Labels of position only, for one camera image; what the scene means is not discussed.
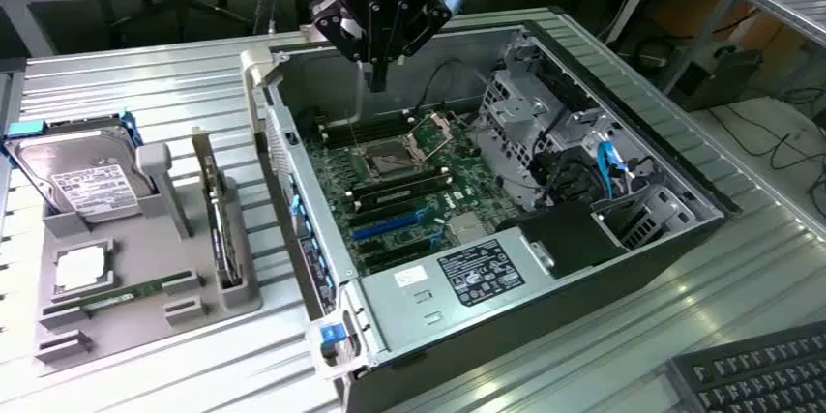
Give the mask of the black graphics card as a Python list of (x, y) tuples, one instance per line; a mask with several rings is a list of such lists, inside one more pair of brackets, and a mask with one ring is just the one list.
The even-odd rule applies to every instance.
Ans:
[(243, 276), (227, 214), (227, 186), (216, 163), (210, 133), (199, 127), (194, 127), (191, 141), (202, 172), (200, 179), (212, 237), (216, 276), (220, 287), (230, 288), (242, 284)]

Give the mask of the blue hard disk carrier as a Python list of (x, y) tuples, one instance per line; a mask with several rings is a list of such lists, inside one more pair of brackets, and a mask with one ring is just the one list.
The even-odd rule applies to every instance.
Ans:
[(28, 120), (11, 125), (0, 151), (28, 175), (52, 175), (120, 164), (132, 166), (143, 144), (131, 112), (54, 121)]

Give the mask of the metal socket cover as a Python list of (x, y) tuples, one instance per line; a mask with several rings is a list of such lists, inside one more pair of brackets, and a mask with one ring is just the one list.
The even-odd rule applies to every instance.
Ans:
[(451, 141), (451, 123), (438, 112), (423, 117), (403, 137), (406, 148), (418, 162), (427, 162)]

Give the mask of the silver power supply unit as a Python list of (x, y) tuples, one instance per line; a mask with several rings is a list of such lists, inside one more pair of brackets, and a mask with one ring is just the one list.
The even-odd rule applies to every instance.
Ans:
[(493, 320), (558, 284), (543, 249), (513, 227), (362, 279), (390, 358)]

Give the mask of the silver chipset heatsink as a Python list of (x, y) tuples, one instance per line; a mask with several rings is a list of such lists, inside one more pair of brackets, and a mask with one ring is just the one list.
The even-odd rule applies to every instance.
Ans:
[(459, 245), (483, 239), (490, 235), (485, 222), (475, 212), (453, 216), (447, 222), (447, 231), (451, 240)]

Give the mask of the silver disk bay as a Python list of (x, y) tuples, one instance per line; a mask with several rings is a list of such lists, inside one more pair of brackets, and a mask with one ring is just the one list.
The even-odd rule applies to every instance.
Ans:
[(691, 192), (678, 192), (653, 184), (614, 200), (593, 205), (593, 217), (601, 222), (614, 242), (627, 250), (685, 231), (722, 216)]

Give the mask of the CPU socket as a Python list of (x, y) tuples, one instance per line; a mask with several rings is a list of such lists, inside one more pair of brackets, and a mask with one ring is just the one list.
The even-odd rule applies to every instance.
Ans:
[(414, 157), (403, 142), (390, 140), (366, 149), (364, 161), (373, 176), (382, 177), (417, 168)]

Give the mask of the black keyboard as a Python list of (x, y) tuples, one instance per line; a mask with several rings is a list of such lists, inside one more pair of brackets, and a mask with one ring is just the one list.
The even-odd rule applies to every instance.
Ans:
[(675, 356), (690, 413), (826, 413), (826, 320)]

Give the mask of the blue expansion slot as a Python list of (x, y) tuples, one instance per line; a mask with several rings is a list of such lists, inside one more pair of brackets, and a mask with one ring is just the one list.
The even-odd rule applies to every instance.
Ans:
[(360, 241), (373, 238), (381, 234), (385, 234), (397, 229), (405, 228), (421, 223), (422, 215), (419, 213), (411, 213), (402, 217), (381, 221), (370, 226), (360, 227), (351, 232), (351, 239)]

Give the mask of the silver hard disk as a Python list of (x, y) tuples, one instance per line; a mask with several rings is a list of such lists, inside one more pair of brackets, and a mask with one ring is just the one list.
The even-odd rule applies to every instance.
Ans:
[(139, 201), (155, 193), (123, 127), (11, 138), (4, 149), (52, 211), (88, 223), (136, 215)]

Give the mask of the silver drive cage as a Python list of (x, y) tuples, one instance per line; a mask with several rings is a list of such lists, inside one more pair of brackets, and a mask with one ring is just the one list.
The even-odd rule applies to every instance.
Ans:
[(493, 73), (479, 107), (474, 139), (491, 171), (514, 189), (538, 189), (539, 154), (567, 147), (561, 134), (570, 112), (526, 72)]

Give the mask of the installed black RAM stick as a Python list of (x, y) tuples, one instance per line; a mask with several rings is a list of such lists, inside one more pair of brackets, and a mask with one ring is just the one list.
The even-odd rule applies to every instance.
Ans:
[(451, 186), (453, 177), (415, 181), (402, 186), (390, 187), (375, 192), (354, 196), (354, 202), (362, 209), (378, 208), (398, 201), (441, 192)]

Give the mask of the silver CPU chip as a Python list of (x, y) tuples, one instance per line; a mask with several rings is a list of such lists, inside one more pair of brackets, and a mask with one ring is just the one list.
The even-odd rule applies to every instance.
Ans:
[(104, 247), (91, 246), (67, 251), (58, 259), (55, 287), (59, 292), (68, 292), (92, 285), (99, 282), (104, 271)]

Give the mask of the open black PC case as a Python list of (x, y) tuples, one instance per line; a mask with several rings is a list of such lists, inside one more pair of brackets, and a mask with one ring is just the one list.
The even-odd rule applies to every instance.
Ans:
[(373, 94), (328, 44), (244, 51), (318, 374), (381, 412), (642, 289), (739, 211), (566, 15), (441, 34)]

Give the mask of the black plastic air shroud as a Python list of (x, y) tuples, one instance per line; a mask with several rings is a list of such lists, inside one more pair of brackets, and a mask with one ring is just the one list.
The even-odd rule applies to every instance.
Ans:
[(627, 252), (613, 240), (589, 207), (578, 202), (537, 209), (503, 220), (495, 230), (518, 227), (529, 244), (543, 249), (550, 275), (559, 279)]

